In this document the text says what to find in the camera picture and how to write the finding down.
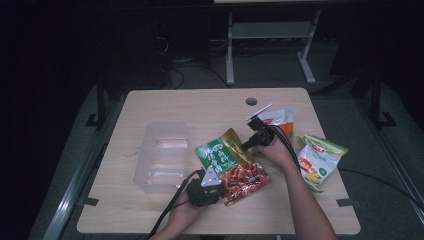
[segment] snack bag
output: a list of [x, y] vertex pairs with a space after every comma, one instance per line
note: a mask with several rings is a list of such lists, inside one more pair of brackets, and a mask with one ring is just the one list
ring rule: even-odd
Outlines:
[[349, 149], [323, 138], [309, 135], [300, 138], [306, 144], [297, 155], [302, 176], [312, 190], [323, 192], [318, 186], [334, 171]]
[[230, 128], [221, 137], [196, 148], [205, 169], [212, 166], [227, 193], [224, 204], [231, 205], [268, 184], [271, 180], [249, 151], [241, 150], [241, 141]]
[[283, 108], [272, 112], [263, 112], [258, 115], [268, 125], [279, 126], [290, 142], [293, 142], [294, 111], [292, 108]]

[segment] white desk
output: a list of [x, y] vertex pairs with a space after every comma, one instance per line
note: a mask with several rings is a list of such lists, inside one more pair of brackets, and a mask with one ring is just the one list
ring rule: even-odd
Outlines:
[[[254, 97], [255, 107], [245, 100]], [[149, 198], [132, 181], [139, 147], [146, 126], [161, 120], [183, 120], [189, 129], [189, 164], [191, 172], [201, 167], [194, 149], [219, 136], [229, 128], [246, 141], [252, 130], [245, 119], [272, 102], [269, 110], [295, 109], [295, 151], [303, 144], [299, 136], [324, 136], [307, 92], [291, 89], [214, 89], [133, 91], [122, 109], [105, 152], [89, 197], [96, 206], [85, 205], [77, 229], [82, 233], [149, 233], [173, 194]], [[254, 194], [224, 206], [222, 201], [209, 206], [187, 234], [294, 234], [284, 176], [265, 159], [259, 159], [272, 183]], [[336, 170], [323, 184], [325, 191], [315, 194], [337, 234], [353, 235], [360, 225], [353, 207], [339, 207], [336, 200], [348, 198]]]

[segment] floor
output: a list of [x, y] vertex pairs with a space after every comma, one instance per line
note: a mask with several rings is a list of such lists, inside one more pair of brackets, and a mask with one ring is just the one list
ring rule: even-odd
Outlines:
[[[314, 43], [310, 50], [308, 61], [317, 80], [315, 85], [306, 83], [297, 61], [296, 52], [303, 46], [302, 42], [269, 44], [268, 48], [248, 47], [246, 51], [250, 54], [244, 52], [236, 55], [234, 60], [236, 83], [233, 88], [302, 87], [311, 93], [343, 77], [329, 75], [337, 50], [335, 42]], [[216, 54], [212, 55], [208, 64], [196, 59], [184, 62], [181, 59], [189, 60], [190, 56], [180, 57], [179, 63], [174, 64], [174, 70], [169, 73], [172, 84], [168, 83], [164, 89], [180, 84], [179, 89], [227, 88], [228, 86], [224, 84], [225, 52], [214, 51], [214, 53]], [[381, 112], [389, 112], [397, 126], [377, 130], [368, 116], [370, 94], [362, 99], [354, 99], [350, 95], [353, 84], [354, 81], [348, 82], [326, 95], [311, 94], [312, 103], [326, 137], [350, 149], [338, 167], [346, 169], [341, 175], [347, 192], [355, 203], [355, 212], [362, 229], [355, 236], [340, 236], [340, 239], [423, 239], [422, 209], [414, 207], [412, 201], [387, 184], [389, 182], [406, 189], [405, 185], [409, 184], [405, 184], [406, 178], [416, 187], [416, 192], [415, 190], [412, 192], [418, 193], [418, 197], [424, 193], [424, 175], [420, 173], [421, 169], [424, 169], [422, 130], [404, 110], [396, 92], [384, 84], [381, 92]], [[112, 134], [124, 102], [125, 94], [119, 99], [106, 98], [104, 127], [96, 131], [95, 127], [85, 126], [89, 116], [97, 111], [96, 88], [93, 86], [75, 119], [29, 239], [42, 239], [45, 236], [59, 203], [74, 178], [75, 170], [82, 161], [98, 157]], [[92, 235], [82, 234], [76, 230], [83, 202], [96, 175], [97, 163], [95, 162], [89, 178], [84, 180], [84, 188], [78, 200], [73, 202], [72, 213], [63, 226], [59, 239], [145, 239], [145, 236], [141, 235]], [[349, 169], [362, 174], [347, 171]], [[295, 237], [282, 236], [282, 239], [295, 239]]]

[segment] light wood table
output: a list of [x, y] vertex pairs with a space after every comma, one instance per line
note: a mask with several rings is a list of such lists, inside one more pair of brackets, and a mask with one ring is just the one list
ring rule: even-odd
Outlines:
[[[249, 106], [245, 100], [256, 98]], [[324, 137], [321, 125], [304, 89], [214, 89], [133, 91], [124, 104], [89, 198], [96, 206], [85, 205], [77, 229], [82, 233], [149, 233], [173, 194], [149, 197], [133, 183], [132, 175], [146, 126], [163, 120], [183, 120], [189, 129], [188, 173], [201, 167], [194, 149], [229, 128], [242, 141], [253, 131], [245, 119], [273, 103], [268, 111], [292, 107], [295, 110], [295, 143], [298, 152], [302, 134]], [[287, 187], [282, 172], [265, 159], [259, 159], [272, 182], [254, 194], [224, 206], [209, 206], [187, 234], [295, 234]], [[360, 225], [353, 207], [339, 207], [336, 200], [348, 198], [339, 172], [333, 172], [315, 194], [337, 234], [353, 235]]]

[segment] clear plastic bin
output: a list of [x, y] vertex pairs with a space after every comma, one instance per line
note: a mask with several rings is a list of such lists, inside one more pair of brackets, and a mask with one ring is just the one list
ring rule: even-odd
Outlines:
[[186, 178], [188, 137], [183, 121], [150, 123], [140, 146], [134, 183], [146, 192], [175, 192]]

